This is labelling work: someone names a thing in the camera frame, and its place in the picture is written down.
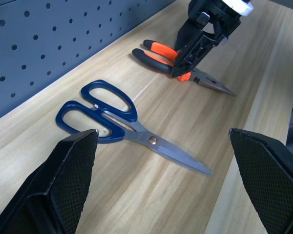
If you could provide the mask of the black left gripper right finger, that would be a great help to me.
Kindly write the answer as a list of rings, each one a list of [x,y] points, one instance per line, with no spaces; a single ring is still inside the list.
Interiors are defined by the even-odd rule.
[[[293,234],[293,154],[279,140],[231,128],[245,190],[268,234]]]

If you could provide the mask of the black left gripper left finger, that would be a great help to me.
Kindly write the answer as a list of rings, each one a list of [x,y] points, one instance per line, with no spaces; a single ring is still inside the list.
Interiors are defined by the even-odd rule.
[[[0,214],[0,234],[75,234],[98,144],[90,129],[62,139]]]

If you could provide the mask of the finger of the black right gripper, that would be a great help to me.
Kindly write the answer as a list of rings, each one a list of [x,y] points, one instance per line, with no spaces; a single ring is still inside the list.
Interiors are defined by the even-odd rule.
[[[224,38],[223,34],[217,36],[207,32],[197,32],[178,53],[171,76],[176,78],[190,72]]]
[[[197,25],[187,20],[177,33],[177,39],[174,45],[175,50],[181,50],[199,30]]]

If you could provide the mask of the orange and black needle-nose pliers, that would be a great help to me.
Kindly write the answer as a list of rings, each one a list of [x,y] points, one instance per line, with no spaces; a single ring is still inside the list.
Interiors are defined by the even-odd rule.
[[[133,56],[143,65],[172,77],[171,72],[178,52],[165,44],[149,39],[143,41],[143,46],[148,49],[148,51],[135,48],[132,50]],[[191,81],[208,89],[232,96],[235,95],[222,83],[197,68],[194,68],[181,76],[177,76],[176,78],[180,82]]]

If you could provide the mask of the grey-blue metal pegboard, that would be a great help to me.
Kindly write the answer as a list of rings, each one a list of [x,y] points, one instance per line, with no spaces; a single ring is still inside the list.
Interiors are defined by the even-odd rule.
[[[175,0],[0,0],[0,118]]]

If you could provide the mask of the blue-handled scissors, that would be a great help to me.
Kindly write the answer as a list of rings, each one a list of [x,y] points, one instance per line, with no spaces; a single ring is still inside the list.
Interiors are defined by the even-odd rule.
[[[101,101],[100,99],[93,97],[90,91],[97,88],[105,89],[118,96],[129,106],[129,110],[126,112],[119,110]],[[56,115],[56,124],[61,129],[70,134],[78,133],[78,130],[65,123],[63,117],[70,111],[79,111],[110,131],[110,135],[98,137],[99,144],[111,144],[124,139],[130,140],[144,145],[164,158],[190,170],[208,176],[212,175],[211,170],[207,166],[203,165],[187,152],[183,151],[175,144],[147,130],[138,121],[137,110],[130,97],[116,86],[104,80],[96,80],[81,89],[81,96],[83,99],[90,102],[94,107],[90,109],[73,100],[66,102]]]

